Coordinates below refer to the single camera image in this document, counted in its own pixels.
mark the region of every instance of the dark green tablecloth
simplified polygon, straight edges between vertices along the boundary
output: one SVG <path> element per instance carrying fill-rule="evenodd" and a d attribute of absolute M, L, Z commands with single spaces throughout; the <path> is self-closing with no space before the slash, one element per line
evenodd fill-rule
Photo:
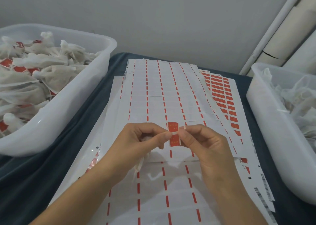
<path fill-rule="evenodd" d="M 155 59 L 130 53 L 112 56 L 107 75 L 48 149 L 24 158 L 0 155 L 0 224 L 28 224 L 47 207 L 106 106 L 113 77 L 124 74 L 127 59 L 142 58 Z M 236 81 L 261 167 L 276 200 L 278 224 L 316 224 L 316 207 L 294 196 L 276 170 L 246 99 L 251 78 L 217 70 L 211 72 Z"/>

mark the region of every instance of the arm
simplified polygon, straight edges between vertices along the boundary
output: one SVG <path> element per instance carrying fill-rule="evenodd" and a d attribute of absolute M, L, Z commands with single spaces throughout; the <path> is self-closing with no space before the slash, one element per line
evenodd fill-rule
<path fill-rule="evenodd" d="M 267 225 L 235 167 L 227 139 L 203 125 L 178 131 L 186 147 L 200 159 L 204 183 L 217 201 L 226 225 Z"/>
<path fill-rule="evenodd" d="M 152 139 L 140 142 L 144 135 Z M 171 132 L 154 123 L 127 124 L 105 156 L 73 183 L 31 225 L 87 224 L 110 189 L 138 160 L 156 147 L 163 148 Z"/>

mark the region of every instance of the gray wall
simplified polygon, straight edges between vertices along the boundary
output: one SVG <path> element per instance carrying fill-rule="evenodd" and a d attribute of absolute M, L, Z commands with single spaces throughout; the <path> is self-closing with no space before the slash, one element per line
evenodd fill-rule
<path fill-rule="evenodd" d="M 95 32 L 114 52 L 238 73 L 286 0 L 0 0 L 0 27 L 42 23 Z"/>

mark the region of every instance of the plastic bin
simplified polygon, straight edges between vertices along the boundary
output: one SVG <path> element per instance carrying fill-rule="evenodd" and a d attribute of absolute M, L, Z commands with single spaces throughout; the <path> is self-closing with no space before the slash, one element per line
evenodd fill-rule
<path fill-rule="evenodd" d="M 43 31 L 53 33 L 56 46 L 59 46 L 60 41 L 64 39 L 68 43 L 84 47 L 90 53 L 104 51 L 26 125 L 0 139 L 0 151 L 4 155 L 20 156 L 26 151 L 31 155 L 49 147 L 105 76 L 110 53 L 117 46 L 116 41 L 107 36 L 41 24 L 4 27 L 0 29 L 0 36 L 9 36 L 16 41 L 35 40 L 40 38 L 40 33 Z"/>
<path fill-rule="evenodd" d="M 251 67 L 255 75 L 247 100 L 283 182 L 300 199 L 316 205 L 316 154 L 275 92 L 264 82 L 262 71 L 267 67 L 272 84 L 282 88 L 292 88 L 305 74 L 255 63 Z M 316 76 L 308 76 L 309 87 L 316 90 Z"/>

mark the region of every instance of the pile of tea bags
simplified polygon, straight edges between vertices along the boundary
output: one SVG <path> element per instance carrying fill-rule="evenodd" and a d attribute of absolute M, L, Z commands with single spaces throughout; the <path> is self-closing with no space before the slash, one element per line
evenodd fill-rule
<path fill-rule="evenodd" d="M 263 71 L 263 77 L 280 98 L 297 126 L 316 152 L 316 91 L 309 88 L 310 76 L 303 76 L 293 88 L 276 87 L 271 83 L 269 68 Z"/>
<path fill-rule="evenodd" d="M 52 32 L 41 39 L 0 42 L 0 138 L 21 128 L 99 54 L 61 41 Z"/>

